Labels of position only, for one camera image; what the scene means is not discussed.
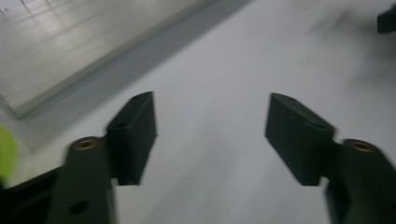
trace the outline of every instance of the brass screw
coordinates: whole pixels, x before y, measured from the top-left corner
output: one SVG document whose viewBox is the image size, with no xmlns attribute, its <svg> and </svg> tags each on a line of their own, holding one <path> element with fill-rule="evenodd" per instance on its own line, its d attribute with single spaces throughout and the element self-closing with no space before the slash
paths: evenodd
<svg viewBox="0 0 396 224">
<path fill-rule="evenodd" d="M 373 148 L 373 146 L 364 143 L 364 142 L 352 142 L 350 143 L 350 145 L 355 148 L 358 151 L 362 151 L 362 152 L 374 152 L 375 149 Z"/>
<path fill-rule="evenodd" d="M 83 139 L 79 140 L 74 144 L 74 149 L 75 150 L 88 150 L 93 147 L 96 147 L 98 144 L 98 140 L 95 138 L 89 138 L 89 139 Z"/>
</svg>

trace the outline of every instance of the screw hole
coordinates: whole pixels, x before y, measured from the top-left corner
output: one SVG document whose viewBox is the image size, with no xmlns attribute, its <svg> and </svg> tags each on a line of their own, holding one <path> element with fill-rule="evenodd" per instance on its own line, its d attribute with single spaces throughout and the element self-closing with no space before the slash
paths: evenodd
<svg viewBox="0 0 396 224">
<path fill-rule="evenodd" d="M 79 201 L 77 203 L 73 203 L 69 208 L 69 214 L 71 215 L 81 214 L 85 212 L 85 210 L 87 210 L 88 206 L 89 204 L 87 201 Z"/>
<path fill-rule="evenodd" d="M 374 152 L 374 148 L 367 143 L 363 142 L 353 142 L 352 146 L 362 152 Z"/>
<path fill-rule="evenodd" d="M 95 147 L 96 144 L 97 144 L 97 140 L 93 139 L 93 138 L 82 140 L 75 144 L 75 150 L 91 149 L 91 148 Z"/>
<path fill-rule="evenodd" d="M 92 143 L 91 142 L 83 142 L 81 143 L 82 147 L 92 147 Z"/>
</svg>

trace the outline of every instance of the black object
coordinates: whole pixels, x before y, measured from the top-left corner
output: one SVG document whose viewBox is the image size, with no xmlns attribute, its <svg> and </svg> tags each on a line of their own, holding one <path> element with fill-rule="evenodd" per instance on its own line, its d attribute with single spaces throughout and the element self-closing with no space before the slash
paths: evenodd
<svg viewBox="0 0 396 224">
<path fill-rule="evenodd" d="M 64 166 L 0 190 L 0 223 L 116 223 L 112 185 L 137 185 L 156 138 L 152 92 L 134 97 L 105 137 L 73 143 Z"/>
<path fill-rule="evenodd" d="M 396 31 L 396 7 L 378 15 L 376 18 L 377 31 L 380 34 L 387 34 Z"/>
<path fill-rule="evenodd" d="M 289 96 L 272 93 L 265 135 L 304 186 L 324 176 L 333 224 L 396 223 L 396 172 L 380 149 L 348 139 L 334 143 L 334 127 Z"/>
</svg>

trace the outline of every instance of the floor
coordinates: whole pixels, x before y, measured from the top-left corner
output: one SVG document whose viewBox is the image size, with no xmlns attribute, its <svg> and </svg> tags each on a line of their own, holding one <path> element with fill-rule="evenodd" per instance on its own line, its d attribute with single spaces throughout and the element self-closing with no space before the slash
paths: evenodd
<svg viewBox="0 0 396 224">
<path fill-rule="evenodd" d="M 119 223 L 330 223 L 324 188 L 301 187 L 263 137 L 270 92 L 292 96 L 396 162 L 391 0 L 219 0 L 7 126 L 35 174 L 75 139 L 104 134 L 154 91 L 159 136 L 140 187 L 116 189 Z"/>
<path fill-rule="evenodd" d="M 23 7 L 23 4 L 27 5 L 34 1 L 45 1 L 45 0 L 0 0 L 0 10 L 6 12 L 12 10 L 15 7 Z"/>
</svg>

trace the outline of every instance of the yellow object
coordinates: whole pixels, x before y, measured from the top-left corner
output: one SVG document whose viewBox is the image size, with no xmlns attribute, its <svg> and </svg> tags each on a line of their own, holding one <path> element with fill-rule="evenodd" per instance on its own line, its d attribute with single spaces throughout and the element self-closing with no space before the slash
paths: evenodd
<svg viewBox="0 0 396 224">
<path fill-rule="evenodd" d="M 7 129 L 0 125 L 0 182 L 5 184 L 17 158 L 17 143 Z"/>
</svg>

